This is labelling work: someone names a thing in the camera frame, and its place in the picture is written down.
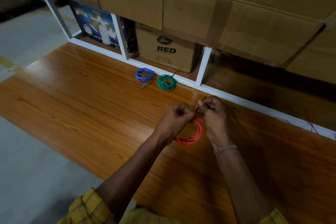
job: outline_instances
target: yellow plaid shirt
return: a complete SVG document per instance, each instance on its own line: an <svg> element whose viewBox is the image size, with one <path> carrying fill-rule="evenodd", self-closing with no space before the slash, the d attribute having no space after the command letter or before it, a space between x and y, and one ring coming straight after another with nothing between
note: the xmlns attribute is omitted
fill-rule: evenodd
<svg viewBox="0 0 336 224"><path fill-rule="evenodd" d="M68 214L57 224L115 224L113 214L107 205L91 188L84 196L78 197L69 207ZM120 224L179 224L177 220L160 217L144 208L125 212ZM258 224L288 224L277 209Z"/></svg>

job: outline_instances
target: green wire coil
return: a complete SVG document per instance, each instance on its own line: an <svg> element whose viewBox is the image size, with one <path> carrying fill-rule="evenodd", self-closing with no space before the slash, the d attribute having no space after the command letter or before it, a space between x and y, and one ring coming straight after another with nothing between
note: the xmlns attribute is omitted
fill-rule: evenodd
<svg viewBox="0 0 336 224"><path fill-rule="evenodd" d="M170 80L171 83L167 84L163 79ZM176 88L176 83L177 81L174 79L173 76L170 76L168 74L163 74L157 79L157 85L159 86L160 89L162 90L173 90Z"/></svg>

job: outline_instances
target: red wire coil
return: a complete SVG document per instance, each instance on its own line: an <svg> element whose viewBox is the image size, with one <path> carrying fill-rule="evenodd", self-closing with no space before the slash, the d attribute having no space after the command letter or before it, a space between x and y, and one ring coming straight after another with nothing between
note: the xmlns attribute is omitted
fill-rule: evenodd
<svg viewBox="0 0 336 224"><path fill-rule="evenodd" d="M195 132L195 134L190 137L190 138L175 138L174 140L179 144L179 145L182 145L182 146L190 146L192 144L194 144L195 142L197 142L201 136L202 136L202 133L203 133L203 127L202 127L202 124L201 122L199 121L199 119L195 119L193 120L193 122L196 124L197 126L197 131Z"/></svg>

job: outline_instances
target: concrete floor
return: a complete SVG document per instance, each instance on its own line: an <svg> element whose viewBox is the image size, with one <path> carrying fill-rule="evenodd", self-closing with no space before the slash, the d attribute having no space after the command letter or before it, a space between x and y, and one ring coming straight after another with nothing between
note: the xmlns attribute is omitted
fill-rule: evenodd
<svg viewBox="0 0 336 224"><path fill-rule="evenodd" d="M60 12L72 33L80 30L68 6ZM0 24L0 82L66 42L48 8ZM2 223L56 223L76 197L102 182L2 117L0 131Z"/></svg>

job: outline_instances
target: person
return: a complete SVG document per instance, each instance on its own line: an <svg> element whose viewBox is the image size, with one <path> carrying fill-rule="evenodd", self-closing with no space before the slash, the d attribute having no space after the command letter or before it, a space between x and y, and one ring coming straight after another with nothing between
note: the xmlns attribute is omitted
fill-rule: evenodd
<svg viewBox="0 0 336 224"><path fill-rule="evenodd" d="M241 224L287 223L260 193L241 154L229 137L226 107L217 97L198 102L197 114L203 115L207 136L224 176L236 220ZM58 224L65 223L179 223L156 216L144 209L126 211L128 203L164 147L170 145L183 128L196 118L186 103L170 106L152 135L118 171L96 190L91 188L69 207Z"/></svg>

